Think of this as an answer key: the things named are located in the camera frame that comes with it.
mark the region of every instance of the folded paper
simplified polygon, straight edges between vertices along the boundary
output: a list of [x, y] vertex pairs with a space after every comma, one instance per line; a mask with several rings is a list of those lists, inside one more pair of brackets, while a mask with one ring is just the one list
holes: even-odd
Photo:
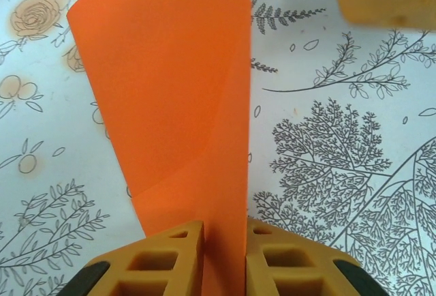
[[67, 17], [146, 235], [203, 220], [203, 295], [244, 295], [250, 0], [79, 0]]

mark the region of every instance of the orange paper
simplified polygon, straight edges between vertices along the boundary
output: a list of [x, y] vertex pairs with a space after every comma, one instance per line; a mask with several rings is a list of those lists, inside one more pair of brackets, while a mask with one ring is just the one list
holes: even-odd
[[203, 220], [203, 295], [245, 294], [250, 0], [79, 0], [78, 51], [146, 235]]

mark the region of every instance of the flower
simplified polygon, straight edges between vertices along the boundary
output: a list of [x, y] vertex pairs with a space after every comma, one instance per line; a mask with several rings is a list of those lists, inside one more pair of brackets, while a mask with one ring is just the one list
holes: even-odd
[[69, 0], [24, 0], [11, 15], [11, 24], [17, 35], [42, 39], [61, 17], [61, 10]]
[[79, 52], [77, 50], [77, 46], [74, 45], [67, 54], [67, 63], [68, 66], [75, 72], [84, 72], [83, 62], [80, 58]]

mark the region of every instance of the fern illustration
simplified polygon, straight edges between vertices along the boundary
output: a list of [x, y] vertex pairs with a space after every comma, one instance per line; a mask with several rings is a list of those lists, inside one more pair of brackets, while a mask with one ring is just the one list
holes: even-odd
[[269, 72], [269, 73], [277, 73], [278, 69], [266, 66], [260, 62], [257, 62], [255, 58], [251, 59], [251, 68], [256, 69], [257, 71]]
[[[257, 0], [251, 2], [251, 8], [253, 9]], [[261, 4], [251, 15], [251, 23], [255, 21], [256, 27], [259, 29], [260, 33], [264, 35], [266, 33], [265, 26], [268, 26], [272, 30], [277, 30], [277, 24], [284, 26], [289, 26], [290, 23], [295, 23], [297, 20], [302, 20], [304, 18], [310, 18], [316, 14], [324, 12], [325, 8], [320, 8], [316, 10], [302, 10], [302, 11], [283, 11], [281, 8], [274, 9], [273, 6], [266, 6], [265, 3]]]
[[436, 63], [436, 44], [424, 45], [424, 39], [429, 34], [423, 31], [421, 36], [413, 42], [398, 30], [390, 30], [387, 40], [382, 40], [374, 53], [369, 53], [369, 59], [362, 64], [360, 71], [347, 73], [347, 66], [356, 62], [354, 51], [360, 47], [355, 45], [351, 33], [343, 33], [343, 44], [338, 44], [338, 58], [332, 60], [332, 65], [316, 70], [313, 86], [293, 90], [272, 90], [274, 92], [297, 92], [328, 87], [336, 84], [345, 84], [349, 87], [353, 98], [369, 99], [369, 91], [374, 90], [378, 98], [384, 99], [387, 95], [393, 96], [395, 92], [407, 89], [410, 83], [401, 75], [401, 64], [407, 60], [423, 63], [430, 68]]
[[301, 123], [277, 124], [270, 166], [283, 193], [255, 193], [258, 215], [350, 253], [390, 295], [434, 295], [436, 137], [386, 174], [380, 125], [358, 118], [329, 100]]
[[49, 192], [21, 201], [24, 210], [16, 233], [0, 248], [0, 295], [56, 295], [64, 277], [50, 273], [62, 266], [73, 267], [79, 256], [80, 240], [92, 241], [92, 233], [105, 228], [108, 214], [91, 213], [94, 201], [74, 179], [64, 187], [50, 186]]

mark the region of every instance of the tablecloth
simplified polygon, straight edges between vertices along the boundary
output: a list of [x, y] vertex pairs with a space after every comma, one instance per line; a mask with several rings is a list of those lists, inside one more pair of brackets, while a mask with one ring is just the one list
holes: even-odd
[[[0, 0], [0, 295], [56, 295], [144, 237], [75, 1]], [[336, 0], [253, 0], [252, 36], [249, 215], [350, 253], [391, 295], [434, 295], [434, 34], [350, 26]]]

